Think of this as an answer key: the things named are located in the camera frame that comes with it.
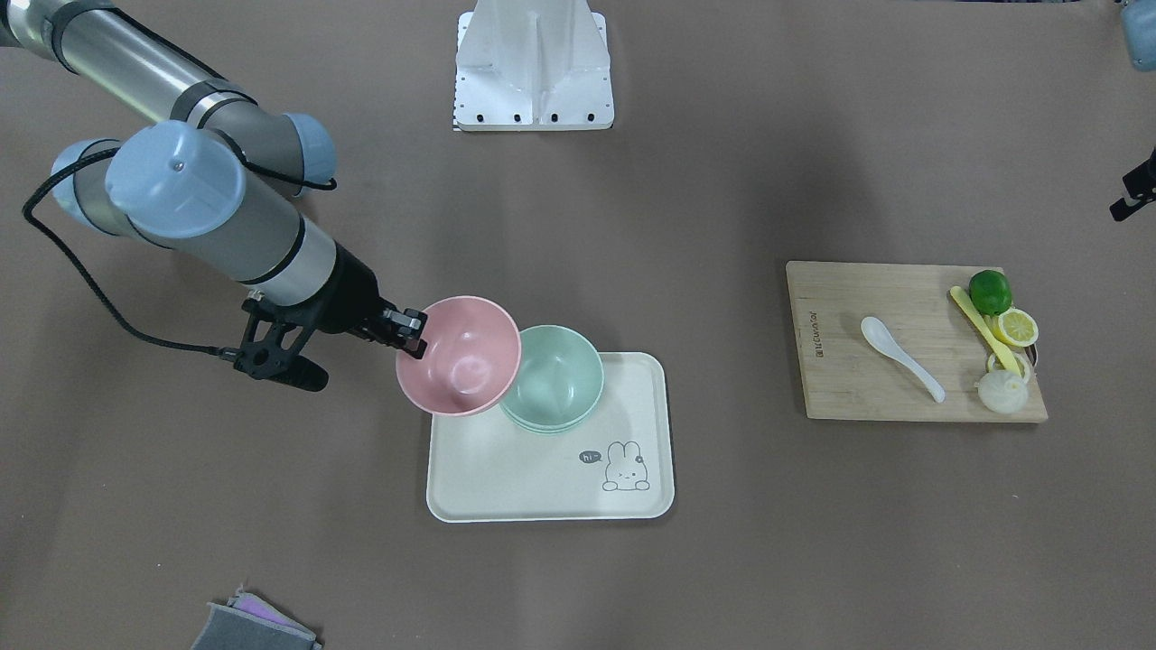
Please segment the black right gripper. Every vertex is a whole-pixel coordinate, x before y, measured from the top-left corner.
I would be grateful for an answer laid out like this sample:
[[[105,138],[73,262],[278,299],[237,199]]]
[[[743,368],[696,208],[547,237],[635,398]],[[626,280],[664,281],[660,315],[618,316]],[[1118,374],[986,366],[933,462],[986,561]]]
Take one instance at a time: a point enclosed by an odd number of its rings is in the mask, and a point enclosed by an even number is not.
[[[357,256],[336,246],[336,259],[323,290],[307,301],[307,326],[326,334],[349,333],[424,359],[428,344],[421,339],[428,313],[397,311],[378,291],[378,280]]]

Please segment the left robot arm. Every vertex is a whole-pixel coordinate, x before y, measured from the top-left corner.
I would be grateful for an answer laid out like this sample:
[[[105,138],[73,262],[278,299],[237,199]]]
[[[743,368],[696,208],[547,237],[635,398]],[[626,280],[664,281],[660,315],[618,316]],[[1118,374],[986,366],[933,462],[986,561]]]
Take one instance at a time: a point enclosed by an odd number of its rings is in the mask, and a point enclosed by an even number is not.
[[[1135,71],[1155,71],[1155,1],[1119,1],[1122,5],[1124,45]],[[1155,149],[1131,172],[1122,175],[1122,197],[1110,206],[1111,217],[1122,222],[1155,201]]]

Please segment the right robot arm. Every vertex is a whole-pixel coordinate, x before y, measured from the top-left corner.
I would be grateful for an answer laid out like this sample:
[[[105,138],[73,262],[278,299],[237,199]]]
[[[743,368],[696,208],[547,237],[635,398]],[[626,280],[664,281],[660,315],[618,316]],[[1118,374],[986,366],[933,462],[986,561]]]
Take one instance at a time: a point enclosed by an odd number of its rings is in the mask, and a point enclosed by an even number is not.
[[[268,115],[239,86],[111,1],[5,1],[3,46],[58,62],[150,125],[71,145],[49,194],[82,226],[195,256],[247,288],[247,328],[218,357],[288,365],[314,332],[424,354],[428,317],[378,291],[371,269],[292,204],[334,190],[336,152],[313,116]]]

